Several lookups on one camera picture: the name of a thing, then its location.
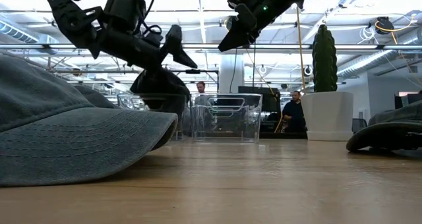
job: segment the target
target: pillar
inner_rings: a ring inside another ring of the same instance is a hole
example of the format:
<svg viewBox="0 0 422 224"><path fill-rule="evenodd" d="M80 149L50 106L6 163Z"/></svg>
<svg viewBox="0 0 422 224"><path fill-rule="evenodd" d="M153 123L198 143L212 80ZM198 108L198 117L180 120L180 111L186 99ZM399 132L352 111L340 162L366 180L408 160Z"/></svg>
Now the pillar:
<svg viewBox="0 0 422 224"><path fill-rule="evenodd" d="M237 93L238 87L243 86L245 79L245 63L243 54L222 55L220 63L220 89L219 93Z"/></svg>

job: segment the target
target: gray cap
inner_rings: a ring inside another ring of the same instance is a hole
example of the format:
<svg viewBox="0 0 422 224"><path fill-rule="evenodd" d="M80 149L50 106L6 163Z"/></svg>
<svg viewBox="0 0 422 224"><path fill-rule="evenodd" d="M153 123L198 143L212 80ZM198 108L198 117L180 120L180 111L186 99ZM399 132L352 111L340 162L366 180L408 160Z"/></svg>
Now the gray cap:
<svg viewBox="0 0 422 224"><path fill-rule="evenodd" d="M346 149L354 152L366 147L387 150L414 150L422 139L422 101L393 111L379 113L368 127L354 134Z"/></svg>
<svg viewBox="0 0 422 224"><path fill-rule="evenodd" d="M167 142L177 115L96 107L75 87L0 56L0 186L100 179Z"/></svg>

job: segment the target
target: white pot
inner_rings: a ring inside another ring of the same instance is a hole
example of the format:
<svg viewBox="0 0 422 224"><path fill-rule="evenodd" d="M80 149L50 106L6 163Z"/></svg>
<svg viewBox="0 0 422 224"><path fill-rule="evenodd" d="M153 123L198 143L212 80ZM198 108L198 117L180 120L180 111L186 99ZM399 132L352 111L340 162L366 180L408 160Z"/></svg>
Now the white pot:
<svg viewBox="0 0 422 224"><path fill-rule="evenodd" d="M301 98L308 140L348 141L352 136L353 94L313 93Z"/></svg>

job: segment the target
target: transparent container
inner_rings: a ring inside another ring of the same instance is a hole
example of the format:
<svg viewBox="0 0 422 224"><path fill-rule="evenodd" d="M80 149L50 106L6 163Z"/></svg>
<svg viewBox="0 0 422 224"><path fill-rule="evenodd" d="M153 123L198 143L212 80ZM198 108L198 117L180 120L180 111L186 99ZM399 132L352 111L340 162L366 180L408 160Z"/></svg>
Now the transparent container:
<svg viewBox="0 0 422 224"><path fill-rule="evenodd" d="M177 114L177 128L171 141L183 139L183 113L187 106L185 96L179 94L120 94L117 95L117 105L123 109Z"/></svg>
<svg viewBox="0 0 422 224"><path fill-rule="evenodd" d="M262 95L192 94L193 140L258 142Z"/></svg>

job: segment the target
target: desk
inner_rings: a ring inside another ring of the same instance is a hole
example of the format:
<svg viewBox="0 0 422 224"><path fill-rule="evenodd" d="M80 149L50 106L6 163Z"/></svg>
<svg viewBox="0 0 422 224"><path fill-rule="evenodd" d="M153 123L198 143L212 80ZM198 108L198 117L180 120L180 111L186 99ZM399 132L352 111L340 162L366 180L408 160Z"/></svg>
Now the desk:
<svg viewBox="0 0 422 224"><path fill-rule="evenodd" d="M178 142L101 182L0 189L0 223L420 223L421 171L419 151Z"/></svg>

